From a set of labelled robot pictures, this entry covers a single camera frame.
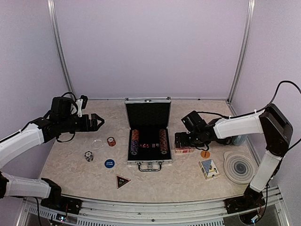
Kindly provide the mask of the red playing card deck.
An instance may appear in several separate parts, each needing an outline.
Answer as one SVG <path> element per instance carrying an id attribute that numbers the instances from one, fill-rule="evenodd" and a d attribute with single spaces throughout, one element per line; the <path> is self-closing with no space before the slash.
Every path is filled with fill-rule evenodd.
<path id="1" fill-rule="evenodd" d="M 180 148 L 175 148 L 175 153 L 192 153 L 194 152 L 194 148 L 191 147 L 180 147 Z"/>

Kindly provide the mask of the aluminium poker chip case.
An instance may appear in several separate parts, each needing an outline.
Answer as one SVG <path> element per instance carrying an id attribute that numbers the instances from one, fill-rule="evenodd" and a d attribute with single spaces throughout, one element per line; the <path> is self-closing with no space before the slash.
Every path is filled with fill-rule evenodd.
<path id="1" fill-rule="evenodd" d="M 141 172 L 161 171 L 163 164 L 172 163 L 168 125 L 171 111 L 170 97 L 128 97 L 125 109 L 129 125 L 128 165 L 137 166 Z M 132 130 L 139 130 L 139 151 L 130 154 Z M 159 130 L 165 129 L 168 153 L 161 154 L 160 148 L 141 148 L 140 144 L 159 144 Z"/>

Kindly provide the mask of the blue playing card deck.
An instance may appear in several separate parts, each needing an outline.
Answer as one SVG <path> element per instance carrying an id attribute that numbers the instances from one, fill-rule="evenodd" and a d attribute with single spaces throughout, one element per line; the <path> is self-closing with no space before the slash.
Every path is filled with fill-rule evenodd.
<path id="1" fill-rule="evenodd" d="M 217 169 L 212 159 L 199 161 L 198 164 L 200 166 L 201 172 L 204 175 L 205 179 L 211 179 L 220 174 L 219 170 Z"/>

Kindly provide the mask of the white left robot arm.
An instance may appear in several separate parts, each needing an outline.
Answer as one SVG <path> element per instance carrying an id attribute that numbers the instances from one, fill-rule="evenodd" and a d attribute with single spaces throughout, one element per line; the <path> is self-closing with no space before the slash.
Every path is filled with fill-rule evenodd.
<path id="1" fill-rule="evenodd" d="M 96 113 L 83 114 L 87 96 L 80 99 L 61 96 L 54 97 L 50 110 L 43 116 L 29 123 L 16 133 L 0 141 L 0 167 L 3 168 L 14 158 L 27 150 L 47 143 L 63 133 L 75 136 L 77 132 L 96 132 L 104 125 L 104 119 Z"/>

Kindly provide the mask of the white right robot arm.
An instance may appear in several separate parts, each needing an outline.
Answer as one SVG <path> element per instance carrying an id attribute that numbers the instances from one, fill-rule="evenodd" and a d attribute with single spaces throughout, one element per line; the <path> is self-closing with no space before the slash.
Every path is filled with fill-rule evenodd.
<path id="1" fill-rule="evenodd" d="M 188 130 L 183 140 L 189 147 L 208 146 L 213 141 L 222 141 L 240 135 L 264 135 L 266 152 L 249 184 L 249 188 L 253 191 L 249 191 L 240 199 L 243 208 L 252 208 L 259 201 L 257 193 L 260 193 L 276 174 L 282 159 L 290 150 L 289 145 L 293 134 L 291 123 L 275 104 L 241 116 L 231 117 L 219 114 L 209 123 L 205 122 L 200 114 L 200 112 L 192 111 L 181 119 Z"/>

